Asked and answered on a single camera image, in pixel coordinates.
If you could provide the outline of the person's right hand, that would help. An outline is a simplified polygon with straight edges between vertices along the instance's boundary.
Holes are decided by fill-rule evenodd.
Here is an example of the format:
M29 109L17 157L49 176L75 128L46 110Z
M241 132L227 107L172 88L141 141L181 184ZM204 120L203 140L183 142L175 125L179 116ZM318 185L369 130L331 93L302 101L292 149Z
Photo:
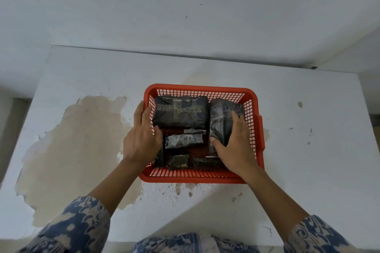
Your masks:
M223 164L242 179L247 179L259 169L254 151L250 146L250 131L244 117L232 111L233 127L228 142L227 153L219 157Z

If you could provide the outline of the person's left hand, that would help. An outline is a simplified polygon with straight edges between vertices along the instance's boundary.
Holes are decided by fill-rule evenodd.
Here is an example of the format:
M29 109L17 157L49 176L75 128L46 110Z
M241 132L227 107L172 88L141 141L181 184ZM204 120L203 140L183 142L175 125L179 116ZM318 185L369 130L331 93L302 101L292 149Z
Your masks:
M155 131L152 131L150 123L151 110L152 106L144 108L145 124L140 127L133 126L123 140L123 159L138 160L146 167L159 153L155 150Z

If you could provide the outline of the tall black package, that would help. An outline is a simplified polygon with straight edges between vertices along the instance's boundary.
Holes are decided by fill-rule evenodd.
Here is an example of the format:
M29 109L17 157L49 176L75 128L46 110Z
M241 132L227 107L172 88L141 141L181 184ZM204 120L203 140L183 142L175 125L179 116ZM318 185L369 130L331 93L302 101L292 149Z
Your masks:
M232 133L232 111L237 116L245 116L244 106L222 98L212 99L209 103L209 136L227 146Z

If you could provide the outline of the red plastic mesh basket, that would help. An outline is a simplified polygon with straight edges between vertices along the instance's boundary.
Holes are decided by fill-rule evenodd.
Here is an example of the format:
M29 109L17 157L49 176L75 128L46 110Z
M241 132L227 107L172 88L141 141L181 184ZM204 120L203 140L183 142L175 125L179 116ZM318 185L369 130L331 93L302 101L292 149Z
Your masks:
M152 106L150 113L150 126L154 131L153 111L154 98L161 95L199 97L207 96L209 100L224 98L242 104L245 110L245 120L250 129L250 145L254 151L258 165L265 169L263 152L265 150L263 118L259 114L258 98L248 88L191 86L179 84L152 84L144 93L144 109ZM210 183L210 184L245 184L237 174L227 169L199 171L181 169L170 171L167 168L153 168L148 165L139 178L147 183Z

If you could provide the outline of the person's left forearm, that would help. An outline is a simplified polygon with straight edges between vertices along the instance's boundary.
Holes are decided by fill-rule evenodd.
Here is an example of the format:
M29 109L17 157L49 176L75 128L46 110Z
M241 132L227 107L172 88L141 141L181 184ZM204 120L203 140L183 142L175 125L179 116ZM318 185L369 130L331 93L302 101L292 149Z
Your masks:
M100 201L111 217L145 167L138 160L124 158L88 195Z

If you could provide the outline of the person's right forearm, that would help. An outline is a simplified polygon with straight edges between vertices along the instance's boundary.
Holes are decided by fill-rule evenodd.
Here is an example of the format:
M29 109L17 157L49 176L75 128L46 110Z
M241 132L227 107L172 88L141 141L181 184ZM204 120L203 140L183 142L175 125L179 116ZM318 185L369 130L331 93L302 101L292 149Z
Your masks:
M269 175L253 163L238 166L235 173L250 187L283 242L295 226L309 216Z

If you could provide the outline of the pile of black wrapped parcels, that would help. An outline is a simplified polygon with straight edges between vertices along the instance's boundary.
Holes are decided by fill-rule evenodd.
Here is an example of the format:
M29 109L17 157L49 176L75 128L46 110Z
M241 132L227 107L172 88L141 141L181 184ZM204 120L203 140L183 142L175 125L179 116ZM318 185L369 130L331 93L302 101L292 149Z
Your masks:
M152 122L163 137L152 167L169 171L226 171L209 139L224 139L223 129L215 125L214 120L221 115L215 106L215 101L210 102L206 96L156 96Z

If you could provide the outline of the blue patterned batik shirt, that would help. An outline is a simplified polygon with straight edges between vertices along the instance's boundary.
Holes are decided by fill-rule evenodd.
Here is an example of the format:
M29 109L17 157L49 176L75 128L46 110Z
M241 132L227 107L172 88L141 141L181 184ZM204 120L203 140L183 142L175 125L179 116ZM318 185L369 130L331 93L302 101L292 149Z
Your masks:
M73 200L36 237L16 253L101 253L109 234L111 216L94 197ZM132 253L261 253L258 246L189 232L150 237L137 242ZM283 253L359 253L320 217L299 222L283 245Z

